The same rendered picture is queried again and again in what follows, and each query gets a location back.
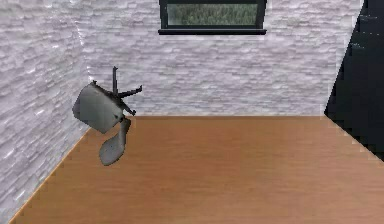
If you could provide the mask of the grey office chair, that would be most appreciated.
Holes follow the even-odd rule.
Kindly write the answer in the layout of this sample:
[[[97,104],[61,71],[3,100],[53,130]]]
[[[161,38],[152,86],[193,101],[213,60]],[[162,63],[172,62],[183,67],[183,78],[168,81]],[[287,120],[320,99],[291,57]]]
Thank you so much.
[[[112,165],[124,154],[131,120],[124,115],[123,111],[127,111],[132,116],[136,115],[136,111],[132,110],[123,98],[143,90],[143,86],[140,85],[136,89],[119,92],[117,70],[116,66],[112,69],[111,91],[102,88],[96,80],[93,80],[80,91],[72,107],[76,119],[102,134],[120,124],[118,133],[106,140],[99,150],[99,159],[104,166]]]

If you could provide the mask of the black framed window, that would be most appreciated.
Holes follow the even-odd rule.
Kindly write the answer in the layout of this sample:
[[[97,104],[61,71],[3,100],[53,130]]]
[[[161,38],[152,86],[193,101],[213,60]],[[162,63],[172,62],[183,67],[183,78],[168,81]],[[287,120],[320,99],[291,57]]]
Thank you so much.
[[[265,35],[267,0],[159,0],[160,35]]]

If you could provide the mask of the black cabinet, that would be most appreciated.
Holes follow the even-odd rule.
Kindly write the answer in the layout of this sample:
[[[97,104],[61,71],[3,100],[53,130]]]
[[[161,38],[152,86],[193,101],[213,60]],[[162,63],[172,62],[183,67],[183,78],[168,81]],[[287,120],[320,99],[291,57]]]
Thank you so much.
[[[384,0],[364,0],[324,115],[384,162]]]

